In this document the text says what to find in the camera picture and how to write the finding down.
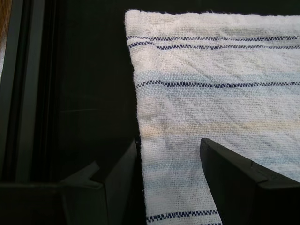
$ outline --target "blue stripe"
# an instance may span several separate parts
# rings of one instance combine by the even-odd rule
[[[181,218],[181,217],[197,217],[197,216],[207,216],[207,215],[216,215],[218,214],[217,210],[203,210],[203,211],[188,211],[188,212],[171,212],[165,214],[158,214],[155,216],[146,217],[149,223],[155,221],[161,221],[164,219],[172,219],[172,218]]]
[[[175,41],[175,40],[199,40],[199,41],[283,41],[283,40],[298,40],[300,36],[276,36],[276,37],[248,37],[248,38],[228,38],[228,37],[141,37],[141,36],[128,36],[127,40],[138,38],[146,39],[149,41]]]
[[[300,82],[254,82],[254,83],[199,83],[199,82],[163,82],[161,80],[146,81],[136,85],[140,88],[148,85],[163,85],[171,87],[199,87],[199,88],[249,88],[249,87],[270,87],[270,86],[300,86]]]
[[[151,41],[145,42],[135,42],[128,45],[129,49],[133,47],[137,47],[140,45],[154,45],[159,50],[170,50],[170,49],[181,49],[181,48],[189,48],[189,49],[201,49],[201,50],[218,50],[218,49],[255,49],[255,48],[267,48],[267,49],[300,49],[300,45],[292,45],[292,46],[265,46],[265,45],[170,45],[170,46],[161,46],[155,45]]]

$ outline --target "light blue stripe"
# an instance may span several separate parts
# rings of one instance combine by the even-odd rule
[[[149,81],[161,80],[167,82],[197,82],[197,83],[268,83],[300,81],[300,72],[266,73],[248,75],[205,75],[200,73],[175,73],[144,71],[135,74],[135,85]]]
[[[300,86],[270,86],[244,88],[201,88],[165,87],[159,84],[146,85],[137,91],[137,97],[246,97],[246,96],[288,96],[300,95]]]

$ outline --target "white towel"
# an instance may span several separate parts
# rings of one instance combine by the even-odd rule
[[[300,181],[300,16],[128,11],[148,224],[219,225],[201,138]]]

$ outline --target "woven fabric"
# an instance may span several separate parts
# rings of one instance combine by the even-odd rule
[[[300,181],[300,17],[128,11],[148,224],[219,225],[210,138]]]

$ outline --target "striped towel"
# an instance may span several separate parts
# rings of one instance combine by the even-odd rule
[[[220,225],[210,138],[300,181],[300,16],[128,11],[148,224]]]

